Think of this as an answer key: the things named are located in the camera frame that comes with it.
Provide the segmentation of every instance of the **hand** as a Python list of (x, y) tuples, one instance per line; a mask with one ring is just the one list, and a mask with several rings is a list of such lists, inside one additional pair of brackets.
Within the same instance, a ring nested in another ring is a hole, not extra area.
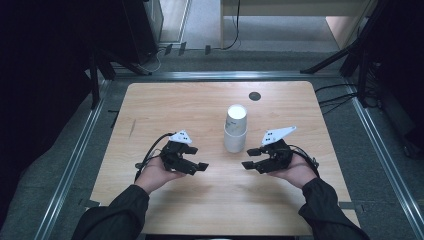
[(267, 174), (269, 176), (285, 179), (293, 186), (300, 189), (302, 189), (306, 183), (317, 177), (305, 159), (296, 153), (293, 153), (292, 161), (286, 169)]
[(162, 187), (165, 183), (185, 175), (177, 171), (166, 171), (160, 157), (155, 157), (150, 159), (134, 184), (143, 188), (150, 195), (150, 193)]

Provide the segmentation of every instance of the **electrical cord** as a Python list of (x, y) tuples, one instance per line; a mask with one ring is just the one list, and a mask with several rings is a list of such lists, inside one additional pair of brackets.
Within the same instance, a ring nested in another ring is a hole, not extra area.
[(231, 16), (231, 18), (232, 18), (232, 20), (233, 20), (233, 25), (234, 25), (234, 28), (236, 29), (236, 31), (237, 31), (237, 36), (236, 36), (236, 40), (238, 40), (238, 42), (239, 42), (239, 46), (238, 46), (238, 48), (237, 49), (239, 49), (240, 47), (241, 47), (241, 40), (240, 40), (240, 38), (239, 38), (239, 36), (238, 36), (238, 34), (239, 34), (239, 27), (238, 27), (238, 18), (239, 18), (239, 16), (240, 16), (240, 6), (238, 7), (238, 10), (237, 10), (237, 23), (236, 23), (236, 21), (234, 20), (234, 16)]
[(151, 58), (150, 58), (148, 61), (144, 61), (144, 63), (142, 63), (142, 64), (138, 64), (138, 65), (137, 65), (137, 67), (138, 67), (139, 69), (142, 69), (142, 70), (144, 70), (144, 71), (146, 71), (146, 72), (150, 72), (150, 73), (153, 73), (153, 72), (158, 71), (158, 70), (160, 69), (160, 67), (162, 66), (162, 62), (161, 62), (161, 61), (160, 61), (160, 59), (159, 59), (159, 53), (161, 53), (161, 52), (162, 52), (162, 51), (164, 51), (164, 50), (165, 50), (165, 49), (161, 49), (161, 50), (159, 50), (159, 51), (155, 54), (155, 56), (156, 56), (156, 60), (157, 60), (157, 62), (159, 63), (159, 65), (158, 65), (155, 69), (150, 70), (150, 69), (147, 69), (147, 68), (143, 67), (143, 65), (147, 64), (147, 63), (151, 60)]
[(287, 146), (295, 148), (295, 150), (292, 149), (291, 151), (294, 154), (297, 154), (301, 156), (303, 159), (305, 159), (306, 163), (311, 167), (312, 171), (314, 171), (317, 177), (320, 178), (319, 172), (318, 172), (319, 163), (314, 157), (310, 157), (303, 149), (301, 149), (298, 146), (290, 145), (290, 144), (288, 144)]
[(166, 133), (162, 136), (160, 136), (156, 142), (153, 143), (153, 145), (150, 147), (149, 151), (147, 151), (146, 156), (143, 159), (143, 162), (141, 162), (141, 164), (136, 164), (136, 168), (138, 168), (139, 172), (141, 172), (141, 170), (149, 163), (149, 160), (152, 159), (153, 157), (151, 157), (151, 152), (153, 151), (153, 149), (156, 147), (156, 145), (165, 137), (170, 137), (172, 135), (174, 135), (175, 133)]
[(234, 39), (234, 42), (230, 46), (225, 47), (222, 50), (228, 50), (228, 49), (232, 48), (234, 46), (234, 44), (237, 42), (238, 37), (239, 37), (239, 19), (240, 19), (240, 0), (238, 0), (238, 4), (237, 4), (236, 38)]
[[(335, 88), (335, 87), (340, 87), (340, 86), (355, 86), (356, 87), (357, 85), (356, 84), (336, 84), (336, 85), (330, 85), (330, 86), (325, 86), (325, 87), (321, 87), (321, 88), (316, 89), (315, 90), (315, 93), (317, 93), (319, 91), (322, 91), (324, 89), (330, 89), (330, 88)], [(367, 86), (366, 89), (367, 90), (365, 91), (364, 104), (367, 107), (370, 107), (370, 108), (378, 107), (379, 106), (379, 104), (378, 104), (378, 94), (377, 94), (375, 88)], [(355, 93), (348, 93), (348, 94), (337, 96), (337, 97), (334, 97), (334, 98), (331, 98), (331, 99), (323, 100), (323, 101), (318, 102), (318, 104), (320, 105), (320, 108), (334, 106), (331, 109), (323, 112), (323, 115), (325, 115), (325, 114), (328, 114), (328, 113), (334, 111), (335, 109), (337, 109), (338, 107), (342, 106), (343, 104), (346, 104), (347, 102), (349, 102), (349, 100), (351, 100), (351, 99), (353, 99), (355, 97), (358, 97), (358, 93), (357, 92), (355, 92)], [(374, 99), (376, 101), (376, 103), (375, 104), (370, 104), (367, 101), (367, 99), (370, 99), (370, 98), (371, 99)]]

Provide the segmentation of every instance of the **black sleeve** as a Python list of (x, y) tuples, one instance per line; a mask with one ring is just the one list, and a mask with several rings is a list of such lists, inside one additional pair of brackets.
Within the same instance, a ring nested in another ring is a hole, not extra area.
[(312, 227), (315, 239), (369, 239), (353, 224), (337, 205), (336, 191), (320, 178), (315, 178), (302, 188), (306, 204), (299, 215)]
[(149, 195), (129, 186), (108, 207), (87, 210), (78, 222), (73, 240), (136, 239), (144, 226)]

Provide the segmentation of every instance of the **aluminum rail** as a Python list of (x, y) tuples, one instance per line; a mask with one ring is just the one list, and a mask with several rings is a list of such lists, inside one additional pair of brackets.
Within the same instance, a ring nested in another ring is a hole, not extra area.
[[(352, 83), (348, 79), (345, 79), (345, 81), (348, 84)], [(347, 90), (349, 93), (356, 92), (356, 89), (352, 86), (347, 87)], [(361, 119), (362, 124), (364, 125), (365, 130), (367, 131), (368, 137), (374, 146), (381, 166), (383, 167), (387, 178), (392, 185), (392, 188), (405, 212), (406, 218), (408, 219), (412, 230), (415, 233), (415, 236), (417, 239), (424, 239), (424, 220), (418, 203), (415, 201), (411, 191), (408, 189), (408, 186), (399, 173), (395, 162), (390, 156), (390, 153), (388, 152), (376, 126), (374, 125), (368, 109), (362, 108), (362, 105), (357, 98), (353, 99), (353, 105), (356, 109), (356, 112), (358, 113), (359, 118)]]
[[(109, 85), (110, 81), (103, 80), (100, 88), (100, 96), (106, 95), (109, 89)], [(96, 108), (90, 112), (82, 133), (72, 152), (68, 165), (66, 166), (56, 191), (49, 202), (47, 211), (34, 239), (49, 239), (56, 220), (59, 216), (60, 210), (62, 209), (63, 203), (65, 202), (66, 196), (69, 192), (69, 188), (71, 187), (72, 181), (78, 170), (78, 166), (81, 162), (81, 158), (84, 154), (87, 143), (90, 140), (91, 133), (93, 132), (97, 118), (99, 117), (100, 111), (103, 107), (103, 103), (104, 100), (102, 97)]]
[(281, 81), (288, 79), (340, 78), (337, 70), (321, 71), (313, 75), (299, 71), (210, 71), (210, 72), (163, 72), (150, 76), (137, 76), (126, 69), (115, 69), (119, 78), (134, 78), (141, 82), (174, 81)]

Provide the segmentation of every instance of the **person's right hand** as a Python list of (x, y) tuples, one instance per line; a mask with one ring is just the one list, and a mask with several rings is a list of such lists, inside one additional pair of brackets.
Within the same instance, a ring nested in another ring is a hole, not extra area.
[(302, 187), (317, 178), (303, 157), (293, 153), (292, 161), (286, 169), (267, 173), (269, 176), (278, 177), (287, 180), (293, 186), (302, 189)]

